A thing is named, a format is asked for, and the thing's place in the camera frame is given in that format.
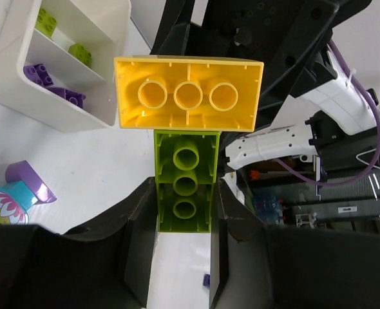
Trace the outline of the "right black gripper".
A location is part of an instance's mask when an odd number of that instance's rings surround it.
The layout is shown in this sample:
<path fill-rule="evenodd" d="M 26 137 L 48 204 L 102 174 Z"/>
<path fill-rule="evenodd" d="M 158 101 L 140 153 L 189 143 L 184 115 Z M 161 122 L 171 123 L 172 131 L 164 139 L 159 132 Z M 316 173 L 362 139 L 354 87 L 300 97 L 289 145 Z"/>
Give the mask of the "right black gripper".
<path fill-rule="evenodd" d="M 288 96 L 299 97 L 337 77 L 328 59 L 332 30 L 368 1 L 209 1 L 201 25 L 193 1 L 167 1 L 154 55 L 250 59 L 264 64 L 256 127 L 267 127 Z"/>

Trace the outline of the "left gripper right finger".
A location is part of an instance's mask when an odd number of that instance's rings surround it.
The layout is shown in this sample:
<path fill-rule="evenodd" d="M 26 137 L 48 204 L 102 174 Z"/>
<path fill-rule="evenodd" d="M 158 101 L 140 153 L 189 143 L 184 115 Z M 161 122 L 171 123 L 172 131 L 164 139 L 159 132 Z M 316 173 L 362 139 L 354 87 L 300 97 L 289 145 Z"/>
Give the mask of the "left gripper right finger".
<path fill-rule="evenodd" d="M 380 235 L 262 222 L 214 186 L 211 308 L 380 308 Z"/>

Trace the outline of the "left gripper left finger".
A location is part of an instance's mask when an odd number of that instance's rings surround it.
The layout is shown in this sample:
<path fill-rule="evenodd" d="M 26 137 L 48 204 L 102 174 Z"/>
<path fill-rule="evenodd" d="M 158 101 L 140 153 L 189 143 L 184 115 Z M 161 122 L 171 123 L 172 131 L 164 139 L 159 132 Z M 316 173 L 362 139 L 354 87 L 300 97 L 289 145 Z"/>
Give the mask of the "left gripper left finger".
<path fill-rule="evenodd" d="M 0 308 L 145 308 L 156 233 L 152 177 L 64 234 L 0 225 Z"/>

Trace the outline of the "teal character lego figure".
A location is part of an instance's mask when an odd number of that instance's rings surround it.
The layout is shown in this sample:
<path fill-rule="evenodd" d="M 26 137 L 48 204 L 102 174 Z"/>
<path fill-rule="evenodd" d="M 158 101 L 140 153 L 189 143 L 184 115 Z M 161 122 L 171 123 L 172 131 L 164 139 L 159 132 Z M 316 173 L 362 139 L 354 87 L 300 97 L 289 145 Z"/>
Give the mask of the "teal character lego figure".
<path fill-rule="evenodd" d="M 23 181 L 0 187 L 0 225 L 28 224 L 28 210 L 38 201 Z"/>

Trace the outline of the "long green lego brick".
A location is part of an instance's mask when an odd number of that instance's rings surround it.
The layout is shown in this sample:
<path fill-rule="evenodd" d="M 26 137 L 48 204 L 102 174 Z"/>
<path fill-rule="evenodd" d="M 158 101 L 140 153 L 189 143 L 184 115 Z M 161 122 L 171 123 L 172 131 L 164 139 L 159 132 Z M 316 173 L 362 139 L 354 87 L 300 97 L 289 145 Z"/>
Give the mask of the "long green lego brick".
<path fill-rule="evenodd" d="M 154 131 L 158 231 L 209 233 L 218 131 Z"/>

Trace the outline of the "purple curved lego base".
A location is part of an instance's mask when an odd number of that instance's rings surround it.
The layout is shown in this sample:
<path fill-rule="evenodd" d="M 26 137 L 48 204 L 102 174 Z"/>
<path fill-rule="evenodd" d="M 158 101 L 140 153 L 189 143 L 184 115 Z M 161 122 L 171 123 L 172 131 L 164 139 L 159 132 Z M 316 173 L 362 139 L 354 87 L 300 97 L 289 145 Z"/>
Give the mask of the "purple curved lego base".
<path fill-rule="evenodd" d="M 22 181 L 37 198 L 38 204 L 53 203 L 57 200 L 54 193 L 26 160 L 10 164 L 6 168 L 5 180 L 7 183 Z"/>

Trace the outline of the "large yellow lego brick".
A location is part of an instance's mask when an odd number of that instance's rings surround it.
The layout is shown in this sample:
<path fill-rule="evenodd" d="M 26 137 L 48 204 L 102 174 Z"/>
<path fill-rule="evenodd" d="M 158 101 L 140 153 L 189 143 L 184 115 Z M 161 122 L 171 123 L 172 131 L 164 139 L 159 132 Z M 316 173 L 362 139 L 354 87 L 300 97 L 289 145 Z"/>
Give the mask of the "large yellow lego brick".
<path fill-rule="evenodd" d="M 146 55 L 113 63 L 121 128 L 254 131 L 263 62 Z"/>

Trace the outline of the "purple printed lego brick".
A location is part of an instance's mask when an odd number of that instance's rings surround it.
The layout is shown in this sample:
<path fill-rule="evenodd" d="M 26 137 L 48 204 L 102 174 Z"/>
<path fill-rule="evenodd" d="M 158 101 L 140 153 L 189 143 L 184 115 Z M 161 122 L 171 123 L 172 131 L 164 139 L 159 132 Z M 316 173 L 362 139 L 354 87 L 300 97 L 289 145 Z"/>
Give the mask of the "purple printed lego brick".
<path fill-rule="evenodd" d="M 54 87 L 54 86 L 48 87 L 47 90 L 60 96 L 64 100 L 67 100 L 68 102 L 72 103 L 78 108 L 81 108 L 81 109 L 83 108 L 84 100 L 86 99 L 85 94 L 70 90 L 68 88 Z"/>

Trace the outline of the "small green lego brick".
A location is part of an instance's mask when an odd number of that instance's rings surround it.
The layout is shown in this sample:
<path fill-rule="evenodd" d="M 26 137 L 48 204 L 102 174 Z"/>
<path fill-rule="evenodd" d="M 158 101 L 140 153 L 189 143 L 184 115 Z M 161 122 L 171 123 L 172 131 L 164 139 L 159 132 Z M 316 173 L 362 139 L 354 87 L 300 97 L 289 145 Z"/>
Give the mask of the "small green lego brick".
<path fill-rule="evenodd" d="M 51 39 L 56 26 L 57 20 L 52 15 L 50 15 L 43 7 L 40 7 L 35 24 L 35 29 L 47 36 L 49 39 Z"/>

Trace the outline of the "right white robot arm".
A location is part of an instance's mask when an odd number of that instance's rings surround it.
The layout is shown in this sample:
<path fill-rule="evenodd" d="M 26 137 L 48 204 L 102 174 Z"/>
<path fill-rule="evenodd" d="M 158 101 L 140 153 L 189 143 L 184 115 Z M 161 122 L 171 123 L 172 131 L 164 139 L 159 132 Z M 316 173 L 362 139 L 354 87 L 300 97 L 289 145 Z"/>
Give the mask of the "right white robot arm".
<path fill-rule="evenodd" d="M 287 99 L 313 103 L 317 113 L 299 124 L 220 140 L 226 171 L 285 156 L 318 155 L 338 165 L 380 141 L 375 93 L 351 76 L 332 42 L 333 28 L 364 10 L 367 1 L 209 1 L 201 25 L 193 1 L 167 1 L 152 48 L 156 55 L 261 61 L 264 72 L 255 131 L 269 127 Z"/>

